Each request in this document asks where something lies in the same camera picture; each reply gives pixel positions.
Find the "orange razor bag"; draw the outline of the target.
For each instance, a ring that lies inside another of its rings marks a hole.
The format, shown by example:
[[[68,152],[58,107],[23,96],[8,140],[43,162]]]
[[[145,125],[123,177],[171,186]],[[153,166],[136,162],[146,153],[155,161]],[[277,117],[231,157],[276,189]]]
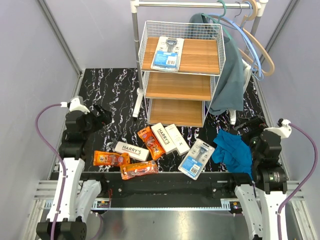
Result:
[[[162,148],[161,144],[159,143],[149,126],[143,128],[137,134],[145,143],[147,149],[151,153],[151,157],[153,160],[159,159],[165,153],[164,149]]]
[[[114,166],[130,164],[130,156],[128,153],[95,151],[93,156],[94,166]]]
[[[158,165],[154,160],[121,165],[120,173],[123,180],[129,180],[139,176],[157,174]]]

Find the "white harry's box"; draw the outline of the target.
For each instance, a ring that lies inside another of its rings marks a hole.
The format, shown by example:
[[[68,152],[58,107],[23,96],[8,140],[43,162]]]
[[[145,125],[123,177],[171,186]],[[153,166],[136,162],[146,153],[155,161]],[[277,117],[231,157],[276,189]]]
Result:
[[[176,150],[176,145],[160,122],[152,125],[151,130],[166,154]]]
[[[113,146],[113,150],[119,154],[127,153],[130,156],[130,158],[140,162],[146,162],[150,153],[149,150],[145,148],[131,145],[121,141],[115,143],[115,145]]]

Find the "blue razor blister pack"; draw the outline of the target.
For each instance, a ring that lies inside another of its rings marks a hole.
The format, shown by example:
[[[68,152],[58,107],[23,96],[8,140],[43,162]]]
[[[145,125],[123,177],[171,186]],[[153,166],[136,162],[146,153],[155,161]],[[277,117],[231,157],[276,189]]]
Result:
[[[214,147],[201,139],[197,139],[180,163],[178,170],[196,181],[214,151]]]

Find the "orange razor bag front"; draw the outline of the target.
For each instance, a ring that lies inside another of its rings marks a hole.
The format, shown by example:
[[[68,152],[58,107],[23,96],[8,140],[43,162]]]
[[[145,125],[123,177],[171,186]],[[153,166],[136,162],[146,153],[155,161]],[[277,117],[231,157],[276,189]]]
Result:
[[[154,160],[121,165],[120,173],[123,180],[129,180],[139,176],[157,174],[158,165]]]

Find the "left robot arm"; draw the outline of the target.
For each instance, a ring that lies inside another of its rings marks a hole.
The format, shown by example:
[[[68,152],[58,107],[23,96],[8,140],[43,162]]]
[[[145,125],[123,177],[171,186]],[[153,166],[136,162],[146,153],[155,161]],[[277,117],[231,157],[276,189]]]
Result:
[[[87,218],[96,198],[108,193],[106,183],[89,179],[79,185],[85,167],[84,147],[89,136],[112,122],[112,114],[95,104],[95,115],[84,105],[68,107],[61,144],[54,154],[59,161],[59,175],[55,195],[45,221],[36,226],[42,240],[84,240],[87,236]]]

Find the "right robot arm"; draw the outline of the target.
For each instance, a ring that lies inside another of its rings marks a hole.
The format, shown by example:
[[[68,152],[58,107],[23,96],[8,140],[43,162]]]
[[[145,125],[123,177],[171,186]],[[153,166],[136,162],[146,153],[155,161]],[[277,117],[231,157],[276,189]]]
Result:
[[[247,128],[242,140],[252,155],[253,183],[233,181],[227,185],[228,195],[238,198],[251,240],[288,239],[286,213],[279,206],[287,197],[287,176],[279,156],[281,137],[269,131],[265,121],[256,116],[236,126]]]

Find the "blue crumpled cloth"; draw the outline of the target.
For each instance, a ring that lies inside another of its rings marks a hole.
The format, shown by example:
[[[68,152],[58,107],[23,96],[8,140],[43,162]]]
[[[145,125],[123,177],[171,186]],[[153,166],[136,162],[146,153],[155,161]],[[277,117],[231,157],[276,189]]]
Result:
[[[215,164],[222,163],[230,173],[245,173],[253,180],[251,150],[240,135],[220,129],[213,142],[216,148],[211,158]]]

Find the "grey-green hanging shirt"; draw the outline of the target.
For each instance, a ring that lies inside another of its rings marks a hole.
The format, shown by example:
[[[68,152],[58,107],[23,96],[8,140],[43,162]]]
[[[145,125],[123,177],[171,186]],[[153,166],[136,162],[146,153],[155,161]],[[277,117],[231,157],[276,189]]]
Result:
[[[220,75],[212,102],[206,102],[206,108],[214,116],[226,110],[242,111],[244,109],[244,71],[243,61],[238,45],[224,30],[225,63]]]

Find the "light blue hanger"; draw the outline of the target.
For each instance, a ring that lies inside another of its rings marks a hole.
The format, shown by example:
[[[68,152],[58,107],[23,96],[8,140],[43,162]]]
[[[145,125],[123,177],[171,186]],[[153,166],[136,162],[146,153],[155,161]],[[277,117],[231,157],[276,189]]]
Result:
[[[251,70],[255,74],[254,77],[258,81],[262,81],[264,79],[264,74],[262,71],[261,62],[258,58],[258,54],[256,52],[255,47],[253,46],[253,42],[245,34],[244,29],[243,29],[243,25],[238,26],[233,20],[230,20],[227,17],[225,17],[225,15],[227,13],[227,7],[226,7],[225,2],[223,0],[218,0],[217,2],[222,4],[223,14],[221,14],[221,15],[216,15],[216,14],[208,15],[208,14],[202,13],[201,15],[204,16],[205,18],[207,18],[209,21],[212,21],[214,24],[220,24],[221,20],[224,20],[225,22],[227,22],[227,25],[222,24],[223,26],[237,30],[241,34],[242,39],[243,39],[246,47],[249,50],[249,53],[253,57],[253,62],[251,63]]]

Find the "white towel on rack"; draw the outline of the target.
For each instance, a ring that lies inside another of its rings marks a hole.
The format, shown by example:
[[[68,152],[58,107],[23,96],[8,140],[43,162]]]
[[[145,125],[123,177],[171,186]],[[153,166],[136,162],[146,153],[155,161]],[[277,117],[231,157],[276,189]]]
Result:
[[[245,60],[242,60],[242,63],[243,63],[243,79],[244,79],[243,91],[245,92],[251,78],[252,67]]]

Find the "beige wooden hanger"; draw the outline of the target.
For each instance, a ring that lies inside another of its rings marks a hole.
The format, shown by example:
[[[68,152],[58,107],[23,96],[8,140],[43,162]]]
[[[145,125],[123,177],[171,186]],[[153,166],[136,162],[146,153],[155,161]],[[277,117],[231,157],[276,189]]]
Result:
[[[266,8],[268,1],[267,0],[261,0],[259,2],[255,0],[244,0],[242,3],[236,5],[237,8],[242,8],[245,6],[245,4],[248,4],[251,14],[250,15],[245,15],[242,19],[241,25],[244,25],[247,21],[254,21],[252,25],[251,32],[248,32],[246,29],[244,29],[244,33],[248,36],[248,38],[252,41],[252,44],[255,48],[256,51],[260,51],[264,59],[269,65],[269,71],[264,71],[262,69],[262,73],[264,74],[264,77],[271,76],[275,72],[275,64],[268,54],[268,52],[265,50],[265,48],[262,46],[262,44],[255,38],[254,36],[254,31],[257,29],[259,25],[260,18],[262,17],[264,10]],[[244,58],[245,61],[247,61],[249,64],[253,63],[253,57],[249,57],[247,53],[244,51],[240,50],[240,53],[242,57]]]

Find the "white H logo box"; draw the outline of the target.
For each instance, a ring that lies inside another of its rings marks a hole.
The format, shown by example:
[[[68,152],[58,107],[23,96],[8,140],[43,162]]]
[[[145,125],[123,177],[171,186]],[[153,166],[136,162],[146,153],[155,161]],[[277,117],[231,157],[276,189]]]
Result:
[[[187,142],[185,141],[175,124],[166,126],[165,130],[167,131],[168,135],[175,144],[176,150],[180,156],[182,156],[190,150],[189,145],[187,144]]]

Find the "metal clothes rack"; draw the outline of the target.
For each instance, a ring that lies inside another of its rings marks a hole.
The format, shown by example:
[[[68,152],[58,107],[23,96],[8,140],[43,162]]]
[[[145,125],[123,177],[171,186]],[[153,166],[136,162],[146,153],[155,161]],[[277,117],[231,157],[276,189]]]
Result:
[[[140,48],[140,43],[142,40],[142,35],[143,34],[139,34],[139,30],[138,30],[138,14],[137,14],[137,9],[138,7],[141,6],[149,6],[149,7],[153,7],[153,6],[165,6],[166,3],[165,2],[142,2],[139,0],[133,0],[130,3],[130,7],[131,7],[131,14],[132,14],[132,22],[133,22],[133,33],[134,33],[134,41],[135,41],[135,58],[136,58],[136,64],[137,64],[137,73],[138,73],[138,80],[139,80],[139,88],[137,91],[137,100],[136,100],[136,104],[134,107],[134,111],[133,111],[133,116],[137,117],[139,115],[139,110],[141,107],[141,104],[145,105],[146,108],[146,112],[147,112],[147,106],[149,105],[149,100],[147,98],[144,97],[144,91],[143,91],[143,84],[142,84],[142,74],[141,74],[141,70],[139,67],[139,57],[138,57],[138,51]],[[202,16],[202,13],[197,14],[191,22],[180,22],[180,23],[193,23],[193,24],[213,24],[213,22],[210,20],[208,20],[206,17]],[[236,42],[237,46],[238,46],[238,50],[242,50],[243,52],[245,52],[249,57],[252,57],[245,42],[243,41],[242,35],[235,29],[223,26],[222,24],[228,25],[226,22],[224,21],[220,21],[220,25],[222,26],[222,31],[223,31],[223,37],[224,37],[224,30],[228,31],[229,35],[234,39],[234,41]]]

